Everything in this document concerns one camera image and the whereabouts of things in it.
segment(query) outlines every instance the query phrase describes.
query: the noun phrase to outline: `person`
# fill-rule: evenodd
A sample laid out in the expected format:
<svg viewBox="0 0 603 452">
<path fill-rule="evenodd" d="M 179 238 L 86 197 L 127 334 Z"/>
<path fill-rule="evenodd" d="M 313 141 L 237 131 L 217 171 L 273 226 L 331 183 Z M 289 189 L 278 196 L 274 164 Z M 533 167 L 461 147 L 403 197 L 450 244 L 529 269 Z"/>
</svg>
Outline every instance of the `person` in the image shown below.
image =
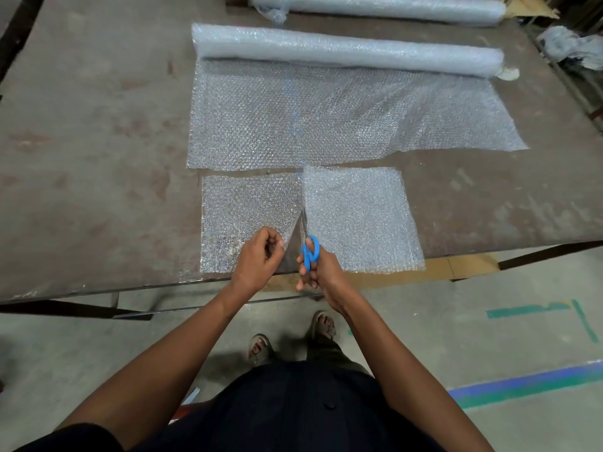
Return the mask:
<svg viewBox="0 0 603 452">
<path fill-rule="evenodd" d="M 314 250 L 312 242 L 306 243 Z M 374 375 L 334 341 L 335 322 L 312 320 L 307 360 L 281 362 L 263 334 L 250 343 L 255 368 L 211 402 L 170 424 L 209 352 L 237 311 L 285 254 L 263 227 L 242 247 L 231 281 L 202 309 L 82 402 L 57 429 L 19 449 L 135 451 L 493 451 L 444 387 L 351 287 L 335 254 L 320 248 L 301 290 L 321 288 L 342 314 Z"/>
</svg>

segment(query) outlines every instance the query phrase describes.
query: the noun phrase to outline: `scissors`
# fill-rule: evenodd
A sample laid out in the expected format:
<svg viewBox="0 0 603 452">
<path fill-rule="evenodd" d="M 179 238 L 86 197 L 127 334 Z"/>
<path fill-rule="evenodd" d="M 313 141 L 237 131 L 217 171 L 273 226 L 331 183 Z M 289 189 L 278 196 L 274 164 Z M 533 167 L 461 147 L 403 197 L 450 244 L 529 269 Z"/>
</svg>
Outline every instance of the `scissors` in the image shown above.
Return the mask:
<svg viewBox="0 0 603 452">
<path fill-rule="evenodd" d="M 314 253 L 310 251 L 310 249 L 305 243 L 301 246 L 301 252 L 303 254 L 303 264 L 306 267 L 306 272 L 310 272 L 310 263 L 317 261 L 318 256 L 320 255 L 320 244 L 318 243 L 318 239 L 316 238 L 316 236 L 312 236 L 311 234 L 307 233 L 306 210 L 304 209 L 301 212 L 301 225 L 303 227 L 304 234 L 306 235 L 306 238 L 310 238 L 314 243 Z"/>
</svg>

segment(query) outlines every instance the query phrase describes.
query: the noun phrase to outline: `blue scissors handle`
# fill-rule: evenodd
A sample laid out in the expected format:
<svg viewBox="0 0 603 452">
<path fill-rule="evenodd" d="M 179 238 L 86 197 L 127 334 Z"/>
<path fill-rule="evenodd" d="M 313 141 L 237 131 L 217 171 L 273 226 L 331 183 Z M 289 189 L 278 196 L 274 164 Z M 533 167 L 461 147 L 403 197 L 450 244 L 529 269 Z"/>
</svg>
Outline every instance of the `blue scissors handle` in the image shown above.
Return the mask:
<svg viewBox="0 0 603 452">
<path fill-rule="evenodd" d="M 306 244 L 301 247 L 301 252 L 303 254 L 303 264 L 306 267 L 307 272 L 310 272 L 310 262 L 317 261 L 318 256 L 320 255 L 320 244 L 318 243 L 316 236 L 309 234 L 308 237 L 314 243 L 314 253 L 310 251 Z"/>
</svg>

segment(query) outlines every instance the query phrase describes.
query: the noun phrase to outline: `pants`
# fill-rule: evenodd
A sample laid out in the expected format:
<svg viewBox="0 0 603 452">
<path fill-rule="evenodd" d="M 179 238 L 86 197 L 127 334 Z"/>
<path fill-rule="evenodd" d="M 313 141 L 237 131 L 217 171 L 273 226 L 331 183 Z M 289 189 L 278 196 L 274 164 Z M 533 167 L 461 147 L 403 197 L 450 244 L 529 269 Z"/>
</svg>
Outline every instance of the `pants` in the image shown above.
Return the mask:
<svg viewBox="0 0 603 452">
<path fill-rule="evenodd" d="M 308 340 L 306 360 L 331 368 L 350 369 L 370 375 L 370 372 L 363 365 L 352 362 L 347 358 L 335 341 L 322 334 L 319 334 L 314 340 Z M 272 363 L 273 361 L 268 359 L 263 364 Z"/>
</svg>

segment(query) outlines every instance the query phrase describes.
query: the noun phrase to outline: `foot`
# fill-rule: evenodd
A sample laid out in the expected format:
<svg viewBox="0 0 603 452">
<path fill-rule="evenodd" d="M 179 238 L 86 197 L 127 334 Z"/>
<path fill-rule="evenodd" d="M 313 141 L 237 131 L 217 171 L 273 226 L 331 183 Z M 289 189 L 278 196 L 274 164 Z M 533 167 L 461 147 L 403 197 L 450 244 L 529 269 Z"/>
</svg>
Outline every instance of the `foot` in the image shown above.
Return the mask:
<svg viewBox="0 0 603 452">
<path fill-rule="evenodd" d="M 274 356 L 274 350 L 270 341 L 263 334 L 256 334 L 249 341 L 249 360 L 253 366 L 260 366 L 268 363 Z"/>
<path fill-rule="evenodd" d="M 327 315 L 326 311 L 318 311 L 312 318 L 310 337 L 316 339 L 319 334 L 322 334 L 331 340 L 337 334 L 335 321 L 332 317 Z"/>
</svg>

